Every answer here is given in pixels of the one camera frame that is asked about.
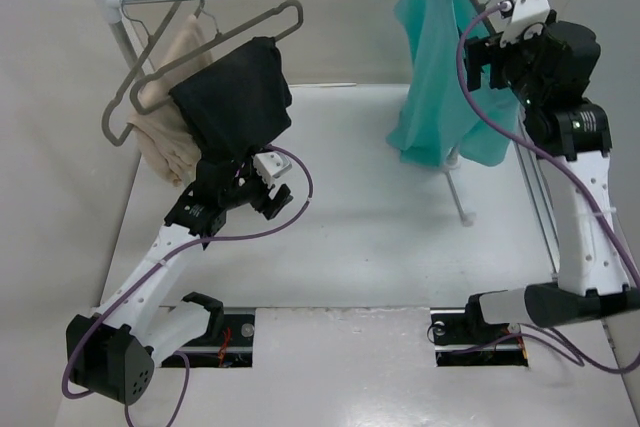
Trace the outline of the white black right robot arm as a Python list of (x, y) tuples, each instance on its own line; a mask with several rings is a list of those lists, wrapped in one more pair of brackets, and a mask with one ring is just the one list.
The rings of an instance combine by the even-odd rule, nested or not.
[(557, 199), (571, 209), (558, 225), (556, 280), (471, 296), (462, 328), (483, 341), (499, 325), (549, 328), (600, 320), (639, 308), (639, 273), (613, 231), (608, 191), (612, 148), (606, 112), (584, 95), (601, 47), (589, 28), (565, 21), (530, 26), (514, 43), (463, 34), (456, 67), (465, 97), (490, 72), (525, 110), (525, 138), (498, 133), (546, 161), (569, 185)]

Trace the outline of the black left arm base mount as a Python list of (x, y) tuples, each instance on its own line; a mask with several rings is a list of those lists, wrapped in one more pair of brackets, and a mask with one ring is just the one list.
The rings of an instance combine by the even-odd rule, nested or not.
[(219, 308), (213, 326), (180, 348), (191, 368), (251, 368), (256, 310)]

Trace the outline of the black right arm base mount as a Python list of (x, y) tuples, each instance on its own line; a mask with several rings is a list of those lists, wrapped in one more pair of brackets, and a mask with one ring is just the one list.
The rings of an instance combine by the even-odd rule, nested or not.
[(511, 334), (520, 328), (489, 324), (480, 313), (477, 295), (464, 307), (430, 310), (427, 338), (434, 345), (437, 367), (527, 367), (524, 342)]

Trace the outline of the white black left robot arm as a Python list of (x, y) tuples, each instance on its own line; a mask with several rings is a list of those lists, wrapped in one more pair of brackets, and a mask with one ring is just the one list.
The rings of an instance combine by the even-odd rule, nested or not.
[[(249, 205), (272, 220), (292, 201), (282, 179), (299, 162), (275, 146), (240, 161), (200, 160), (194, 181), (165, 216), (138, 266), (93, 314), (77, 315), (68, 324), (64, 396), (100, 394), (129, 407), (148, 388), (155, 368), (183, 345), (194, 339), (216, 341), (222, 334), (224, 306), (197, 292), (184, 296), (160, 326), (151, 323), (197, 254), (222, 241), (219, 232), (229, 211)], [(71, 384), (81, 392), (72, 392)]]

